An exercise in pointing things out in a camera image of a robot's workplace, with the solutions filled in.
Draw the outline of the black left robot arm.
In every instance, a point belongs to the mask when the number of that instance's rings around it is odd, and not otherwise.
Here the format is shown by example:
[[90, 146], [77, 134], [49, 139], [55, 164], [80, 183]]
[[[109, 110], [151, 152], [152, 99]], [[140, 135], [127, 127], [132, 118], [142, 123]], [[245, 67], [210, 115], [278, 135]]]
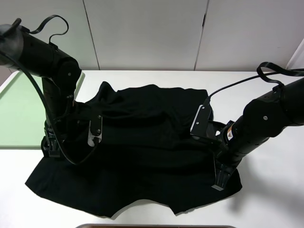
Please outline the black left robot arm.
[[21, 26], [21, 19], [0, 27], [0, 64], [22, 71], [37, 91], [46, 111], [41, 148], [47, 157], [65, 157], [72, 164], [82, 159], [66, 146], [76, 136], [80, 121], [91, 119], [90, 107], [75, 102], [82, 70], [78, 62], [52, 43], [45, 43]]

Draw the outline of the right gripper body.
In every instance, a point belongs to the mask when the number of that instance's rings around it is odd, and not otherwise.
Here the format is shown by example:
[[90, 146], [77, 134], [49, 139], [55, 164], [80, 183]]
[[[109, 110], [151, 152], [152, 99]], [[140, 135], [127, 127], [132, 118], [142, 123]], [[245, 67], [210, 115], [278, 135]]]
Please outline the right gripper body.
[[223, 163], [214, 158], [215, 182], [212, 188], [216, 190], [224, 190], [229, 179], [237, 169], [238, 163]]

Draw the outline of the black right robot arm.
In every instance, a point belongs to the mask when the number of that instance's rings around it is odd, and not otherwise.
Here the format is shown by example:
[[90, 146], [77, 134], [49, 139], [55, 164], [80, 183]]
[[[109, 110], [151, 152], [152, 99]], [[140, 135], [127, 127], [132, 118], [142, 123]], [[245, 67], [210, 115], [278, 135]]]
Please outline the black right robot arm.
[[304, 80], [299, 79], [248, 103], [235, 122], [220, 132], [221, 145], [215, 151], [215, 183], [222, 191], [241, 160], [286, 127], [304, 124]]

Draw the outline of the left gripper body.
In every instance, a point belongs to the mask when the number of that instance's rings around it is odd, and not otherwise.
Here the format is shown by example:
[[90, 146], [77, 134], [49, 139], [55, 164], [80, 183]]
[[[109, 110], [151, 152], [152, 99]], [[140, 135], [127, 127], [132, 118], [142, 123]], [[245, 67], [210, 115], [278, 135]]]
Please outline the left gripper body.
[[45, 136], [42, 151], [45, 157], [92, 157], [95, 136], [90, 146], [93, 102], [47, 101]]

